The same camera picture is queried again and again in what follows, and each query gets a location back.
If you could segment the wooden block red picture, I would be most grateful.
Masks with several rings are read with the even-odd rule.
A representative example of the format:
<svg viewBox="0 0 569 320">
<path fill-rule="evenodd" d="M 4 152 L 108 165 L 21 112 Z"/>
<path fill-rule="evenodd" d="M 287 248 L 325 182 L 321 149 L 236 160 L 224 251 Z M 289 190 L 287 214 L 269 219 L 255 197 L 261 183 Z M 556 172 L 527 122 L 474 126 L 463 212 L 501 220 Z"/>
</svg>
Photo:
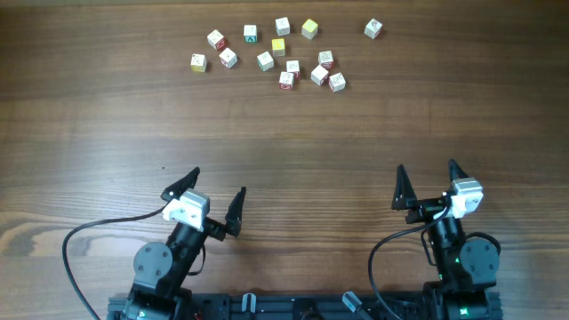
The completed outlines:
<svg viewBox="0 0 569 320">
<path fill-rule="evenodd" d="M 279 88 L 282 90 L 291 91 L 295 80 L 295 74 L 283 71 L 279 77 Z"/>
</svg>

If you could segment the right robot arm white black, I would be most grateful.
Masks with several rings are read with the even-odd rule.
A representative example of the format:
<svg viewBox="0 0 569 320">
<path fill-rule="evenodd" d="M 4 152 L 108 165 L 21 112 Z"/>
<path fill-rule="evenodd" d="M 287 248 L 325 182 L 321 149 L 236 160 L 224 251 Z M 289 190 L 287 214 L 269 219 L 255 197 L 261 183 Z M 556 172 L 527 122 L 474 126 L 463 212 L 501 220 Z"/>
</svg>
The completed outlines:
<svg viewBox="0 0 569 320">
<path fill-rule="evenodd" d="M 483 187 L 454 161 L 448 162 L 450 187 L 437 198 L 418 199 L 405 167 L 397 167 L 392 208 L 406 210 L 405 222 L 420 223 L 421 241 L 439 280 L 423 285 L 427 319 L 502 319 L 497 283 L 501 245 L 483 233 L 467 234 L 461 219 L 474 212 L 483 199 Z"/>
</svg>

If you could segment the wooden block picture top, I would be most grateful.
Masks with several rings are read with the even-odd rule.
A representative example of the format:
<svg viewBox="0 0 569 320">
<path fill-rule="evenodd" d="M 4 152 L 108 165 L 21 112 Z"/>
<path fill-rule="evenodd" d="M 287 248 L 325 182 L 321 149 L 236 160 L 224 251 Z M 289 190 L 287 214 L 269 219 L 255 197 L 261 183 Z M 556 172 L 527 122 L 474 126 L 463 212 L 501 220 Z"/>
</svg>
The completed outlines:
<svg viewBox="0 0 569 320">
<path fill-rule="evenodd" d="M 347 81 L 342 73 L 336 73 L 329 76 L 328 84 L 332 92 L 338 92 L 346 87 Z"/>
</svg>

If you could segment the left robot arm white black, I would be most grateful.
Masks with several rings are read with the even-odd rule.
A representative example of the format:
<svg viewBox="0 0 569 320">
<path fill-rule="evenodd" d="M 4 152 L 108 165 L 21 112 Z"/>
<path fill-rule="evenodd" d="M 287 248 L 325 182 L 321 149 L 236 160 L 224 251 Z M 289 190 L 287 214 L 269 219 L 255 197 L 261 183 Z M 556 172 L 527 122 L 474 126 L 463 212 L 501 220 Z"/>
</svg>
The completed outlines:
<svg viewBox="0 0 569 320">
<path fill-rule="evenodd" d="M 135 254 L 135 276 L 124 302 L 108 304 L 109 319 L 201 319 L 203 312 L 192 299 L 192 291 L 182 284 L 191 276 L 193 263 L 205 255 L 209 237 L 223 241 L 227 235 L 237 237 L 242 226 L 246 188 L 233 198 L 223 223 L 207 216 L 210 197 L 195 190 L 199 168 L 165 188 L 161 198 L 166 206 L 160 213 L 175 221 L 164 243 L 151 242 Z"/>
</svg>

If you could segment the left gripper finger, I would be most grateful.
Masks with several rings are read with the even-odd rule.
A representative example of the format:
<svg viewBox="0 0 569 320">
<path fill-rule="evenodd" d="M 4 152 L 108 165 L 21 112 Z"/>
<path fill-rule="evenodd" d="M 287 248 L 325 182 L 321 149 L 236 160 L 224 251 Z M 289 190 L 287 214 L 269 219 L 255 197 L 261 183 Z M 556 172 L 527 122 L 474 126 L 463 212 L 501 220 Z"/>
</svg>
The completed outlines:
<svg viewBox="0 0 569 320">
<path fill-rule="evenodd" d="M 170 202 L 173 199 L 179 199 L 180 196 L 189 188 L 193 189 L 195 187 L 199 173 L 200 168 L 195 167 L 187 175 L 165 188 L 161 198 L 166 202 Z"/>
<path fill-rule="evenodd" d="M 241 187 L 228 207 L 228 213 L 225 216 L 225 232 L 228 235 L 238 237 L 240 234 L 245 196 L 246 187 Z"/>
</svg>

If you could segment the wooden block red edge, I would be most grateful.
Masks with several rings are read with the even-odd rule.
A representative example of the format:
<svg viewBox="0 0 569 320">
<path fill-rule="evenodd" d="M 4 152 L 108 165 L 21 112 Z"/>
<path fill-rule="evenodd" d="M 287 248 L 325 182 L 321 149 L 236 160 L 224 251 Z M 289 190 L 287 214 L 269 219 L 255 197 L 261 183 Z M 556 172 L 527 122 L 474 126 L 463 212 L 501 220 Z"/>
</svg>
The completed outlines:
<svg viewBox="0 0 569 320">
<path fill-rule="evenodd" d="M 324 51 L 318 54 L 318 64 L 326 69 L 330 69 L 334 65 L 333 53 L 331 51 Z"/>
</svg>

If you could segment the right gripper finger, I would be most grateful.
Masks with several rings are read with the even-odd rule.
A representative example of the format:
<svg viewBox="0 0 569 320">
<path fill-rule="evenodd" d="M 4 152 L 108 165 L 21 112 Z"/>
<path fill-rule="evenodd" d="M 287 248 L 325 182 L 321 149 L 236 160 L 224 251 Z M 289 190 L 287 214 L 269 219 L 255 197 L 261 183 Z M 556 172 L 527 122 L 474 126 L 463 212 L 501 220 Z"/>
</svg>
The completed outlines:
<svg viewBox="0 0 569 320">
<path fill-rule="evenodd" d="M 409 180 L 405 167 L 397 167 L 396 187 L 393 195 L 391 209 L 396 211 L 412 209 L 417 205 L 417 196 Z"/>
<path fill-rule="evenodd" d="M 451 182 L 459 179 L 467 179 L 468 174 L 465 173 L 454 159 L 448 161 L 449 180 Z"/>
</svg>

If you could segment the wooden block red bottom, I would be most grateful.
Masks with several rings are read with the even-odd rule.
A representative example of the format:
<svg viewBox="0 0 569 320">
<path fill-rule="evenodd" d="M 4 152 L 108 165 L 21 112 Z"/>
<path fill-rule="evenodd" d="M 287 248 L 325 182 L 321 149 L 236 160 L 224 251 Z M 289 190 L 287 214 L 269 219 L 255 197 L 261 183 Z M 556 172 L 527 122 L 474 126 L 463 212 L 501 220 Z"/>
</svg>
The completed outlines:
<svg viewBox="0 0 569 320">
<path fill-rule="evenodd" d="M 288 60 L 286 62 L 286 71 L 293 73 L 295 78 L 299 78 L 301 73 L 300 63 L 297 60 Z"/>
</svg>

